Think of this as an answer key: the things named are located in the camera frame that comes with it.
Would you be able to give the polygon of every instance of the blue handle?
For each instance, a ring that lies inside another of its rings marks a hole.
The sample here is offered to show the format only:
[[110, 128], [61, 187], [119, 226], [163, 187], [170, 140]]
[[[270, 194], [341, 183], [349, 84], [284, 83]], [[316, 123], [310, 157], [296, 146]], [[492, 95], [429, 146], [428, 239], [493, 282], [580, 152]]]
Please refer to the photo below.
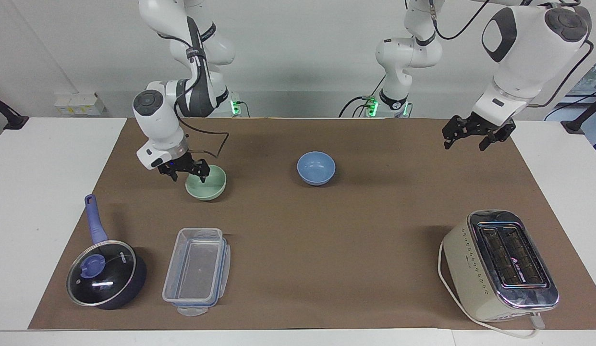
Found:
[[89, 231], [91, 232], [91, 239], [93, 244], [107, 241], [108, 236], [105, 234], [102, 222], [99, 219], [99, 210], [97, 210], [97, 200], [95, 195], [88, 195], [85, 197], [86, 219], [89, 221]]

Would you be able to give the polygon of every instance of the clear food storage container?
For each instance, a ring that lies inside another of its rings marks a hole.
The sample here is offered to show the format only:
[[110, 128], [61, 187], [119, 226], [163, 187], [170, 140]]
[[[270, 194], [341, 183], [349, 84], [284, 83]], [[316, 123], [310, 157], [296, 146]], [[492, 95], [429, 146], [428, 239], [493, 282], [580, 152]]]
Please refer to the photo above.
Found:
[[184, 228], [174, 245], [163, 300], [184, 316], [202, 315], [223, 297], [230, 246], [217, 228]]

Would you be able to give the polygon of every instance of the toaster power cord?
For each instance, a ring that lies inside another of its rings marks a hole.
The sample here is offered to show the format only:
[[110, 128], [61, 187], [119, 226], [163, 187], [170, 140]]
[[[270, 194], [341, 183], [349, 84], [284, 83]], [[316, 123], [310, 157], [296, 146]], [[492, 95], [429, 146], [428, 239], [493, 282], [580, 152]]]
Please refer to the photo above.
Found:
[[488, 328], [488, 329], [492, 329], [493, 331], [496, 331], [498, 333], [503, 333], [504, 335], [509, 335], [509, 336], [512, 336], [512, 337], [518, 337], [520, 339], [531, 339], [531, 338], [535, 337], [535, 335], [537, 335], [537, 333], [539, 332], [539, 329], [544, 329], [545, 328], [545, 325], [543, 324], [543, 320], [539, 316], [539, 313], [535, 313], [535, 314], [532, 314], [531, 315], [531, 318], [530, 319], [531, 319], [531, 322], [533, 324], [534, 329], [533, 329], [533, 331], [529, 335], [521, 335], [521, 334], [511, 333], [511, 332], [506, 331], [504, 329], [500, 329], [500, 328], [496, 328], [496, 327], [490, 326], [487, 323], [480, 322], [480, 321], [474, 319], [473, 317], [471, 317], [469, 315], [469, 313], [466, 312], [466, 310], [464, 309], [464, 307], [462, 306], [462, 304], [460, 304], [460, 301], [458, 300], [458, 298], [456, 297], [456, 295], [453, 293], [453, 291], [451, 290], [450, 286], [447, 284], [447, 281], [445, 281], [445, 278], [443, 278], [443, 274], [441, 274], [441, 258], [442, 258], [442, 255], [443, 255], [443, 242], [441, 242], [441, 246], [438, 248], [438, 277], [441, 279], [441, 281], [445, 285], [445, 288], [450, 293], [450, 296], [453, 298], [454, 302], [456, 302], [456, 305], [458, 305], [458, 307], [460, 308], [460, 310], [462, 310], [462, 312], [470, 320], [472, 320], [476, 324], [479, 324], [482, 327], [485, 327], [485, 328]]

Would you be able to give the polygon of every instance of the white cord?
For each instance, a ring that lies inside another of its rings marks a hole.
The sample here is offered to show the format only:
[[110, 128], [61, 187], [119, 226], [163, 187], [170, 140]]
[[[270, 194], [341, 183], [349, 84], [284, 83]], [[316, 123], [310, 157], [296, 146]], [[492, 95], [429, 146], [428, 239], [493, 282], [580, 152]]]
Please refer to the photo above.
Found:
[[535, 337], [535, 335], [537, 335], [537, 333], [539, 332], [538, 329], [533, 329], [533, 331], [529, 335], [520, 335], [520, 334], [511, 333], [509, 331], [505, 331], [503, 329], [490, 326], [489, 324], [480, 322], [480, 321], [474, 319], [473, 317], [471, 317], [469, 315], [469, 313], [466, 312], [466, 310], [464, 309], [462, 304], [460, 304], [460, 301], [458, 300], [458, 298], [456, 298], [454, 293], [451, 291], [451, 288], [447, 284], [447, 281], [445, 281], [445, 278], [443, 278], [443, 274], [441, 274], [441, 257], [442, 257], [442, 255], [443, 255], [443, 242], [441, 242], [441, 246], [438, 248], [438, 277], [441, 279], [441, 281], [443, 281], [443, 284], [445, 285], [445, 288], [447, 289], [447, 291], [450, 293], [450, 296], [453, 298], [454, 302], [456, 302], [456, 304], [462, 310], [462, 312], [466, 315], [466, 317], [468, 317], [470, 320], [472, 320], [476, 324], [479, 324], [480, 326], [492, 329], [493, 331], [496, 331], [498, 333], [503, 333], [505, 335], [519, 337], [520, 339], [531, 339], [532, 337]]

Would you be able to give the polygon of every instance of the gray joint cap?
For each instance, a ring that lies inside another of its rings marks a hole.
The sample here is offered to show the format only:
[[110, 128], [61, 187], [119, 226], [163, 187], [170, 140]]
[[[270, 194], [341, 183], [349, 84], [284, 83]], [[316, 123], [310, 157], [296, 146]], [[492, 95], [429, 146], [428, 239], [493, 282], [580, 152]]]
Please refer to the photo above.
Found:
[[142, 116], [151, 116], [161, 108], [163, 95], [157, 90], [144, 90], [134, 99], [134, 109]]
[[581, 41], [588, 33], [588, 24], [579, 14], [562, 8], [548, 11], [546, 24], [567, 42]]

